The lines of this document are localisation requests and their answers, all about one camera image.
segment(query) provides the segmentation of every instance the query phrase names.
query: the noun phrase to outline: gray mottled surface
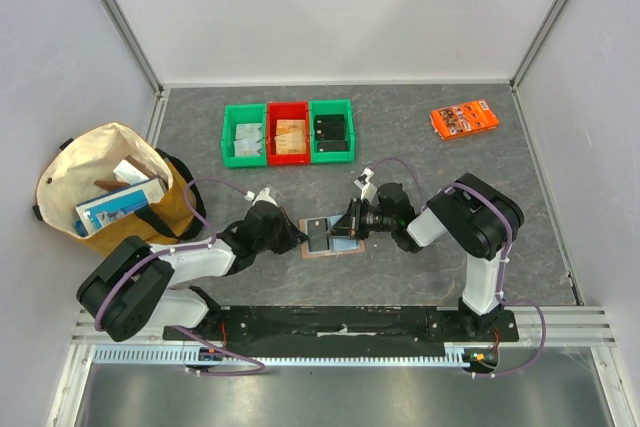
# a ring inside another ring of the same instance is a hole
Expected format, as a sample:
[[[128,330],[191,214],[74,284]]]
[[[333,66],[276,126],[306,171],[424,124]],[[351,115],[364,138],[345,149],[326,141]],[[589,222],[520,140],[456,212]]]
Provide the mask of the gray mottled surface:
[[[331,98],[353,101],[357,132],[353,164],[234,170],[222,165],[225,105]],[[440,140],[429,112],[477,98],[489,102],[501,126],[448,143]],[[472,172],[513,198],[525,213],[508,266],[507,298],[528,297],[549,305],[575,302],[506,85],[174,89],[158,146],[181,158],[195,176],[226,177],[255,192],[271,186],[296,223],[300,218],[343,213],[357,193],[356,174],[387,156],[413,164],[428,197],[464,172]],[[387,163],[376,169],[376,184],[389,181],[402,182],[418,205],[415,186],[401,165]],[[228,187],[209,184],[201,191],[208,217],[219,230],[241,219],[249,207]],[[266,252],[237,275],[197,283],[223,304],[455,305],[464,288],[464,266],[464,252],[448,235],[412,255],[396,248],[388,234],[374,234],[362,254],[303,260],[298,250],[282,256]]]

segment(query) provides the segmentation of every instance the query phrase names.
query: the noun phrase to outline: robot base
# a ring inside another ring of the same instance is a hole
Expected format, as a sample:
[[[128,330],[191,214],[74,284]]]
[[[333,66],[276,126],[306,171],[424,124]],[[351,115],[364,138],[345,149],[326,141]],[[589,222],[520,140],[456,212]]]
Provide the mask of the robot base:
[[[438,307],[232,306],[210,309],[194,333],[222,340],[228,348],[257,357],[402,357],[444,355],[446,342],[519,340],[515,316],[501,310],[485,330],[471,334],[466,312]],[[188,340],[171,327],[164,340]]]

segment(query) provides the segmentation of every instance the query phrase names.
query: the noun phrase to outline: bag handle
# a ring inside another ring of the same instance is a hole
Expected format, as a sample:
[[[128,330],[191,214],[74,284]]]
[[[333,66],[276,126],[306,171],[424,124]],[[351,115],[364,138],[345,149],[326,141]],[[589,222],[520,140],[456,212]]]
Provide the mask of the bag handle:
[[[173,164],[175,169],[184,178],[184,180],[187,181],[187,183],[193,180],[193,175],[191,175],[191,171],[189,171],[187,166],[184,165],[184,163],[180,159],[177,159],[176,157],[173,157],[160,149],[156,149],[156,152],[158,152],[164,159],[169,160],[169,162]],[[204,201],[202,200],[200,191],[198,190],[198,187],[195,184],[191,186],[191,192],[193,193],[193,196],[196,199],[196,207],[195,207],[196,212],[198,212],[198,214],[200,214],[202,217],[206,218],[207,211],[204,208]],[[176,235],[173,232],[173,230],[171,230],[171,228],[164,222],[164,220],[162,220],[158,216],[158,214],[156,214],[151,209],[151,205],[147,204],[141,209],[136,210],[135,214],[136,214],[136,217],[138,217],[140,220],[143,220],[144,222],[149,224],[160,235],[164,237],[169,237],[170,239],[178,239],[182,241],[194,239],[200,233],[203,227],[202,222],[200,222],[194,216],[193,220],[189,224],[189,227],[187,227],[187,229],[182,233],[182,235]]]

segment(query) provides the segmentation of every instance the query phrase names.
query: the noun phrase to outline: beige bag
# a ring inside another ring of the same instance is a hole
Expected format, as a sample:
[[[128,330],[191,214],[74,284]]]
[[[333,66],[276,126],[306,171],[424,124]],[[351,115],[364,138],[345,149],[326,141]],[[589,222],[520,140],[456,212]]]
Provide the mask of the beige bag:
[[[97,127],[61,146],[62,152],[47,167],[36,190],[34,212],[39,220],[64,232],[103,255],[108,255],[125,238],[137,235],[144,241],[173,244],[191,240],[202,230],[184,202],[183,190],[193,180],[189,169],[175,157],[155,150],[137,133],[113,122]],[[74,227],[75,206],[105,193],[93,182],[113,177],[113,169],[131,155],[164,180],[167,192],[159,202],[112,222],[94,234],[81,237]],[[206,216],[195,185],[189,194],[191,205]]]

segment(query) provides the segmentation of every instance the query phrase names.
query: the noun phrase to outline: orange box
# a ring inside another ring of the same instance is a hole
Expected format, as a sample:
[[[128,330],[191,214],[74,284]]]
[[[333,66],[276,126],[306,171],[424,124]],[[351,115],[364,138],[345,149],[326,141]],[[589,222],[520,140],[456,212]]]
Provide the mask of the orange box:
[[[452,140],[493,130],[500,121],[487,101],[479,99],[431,111],[431,125],[442,140]]]

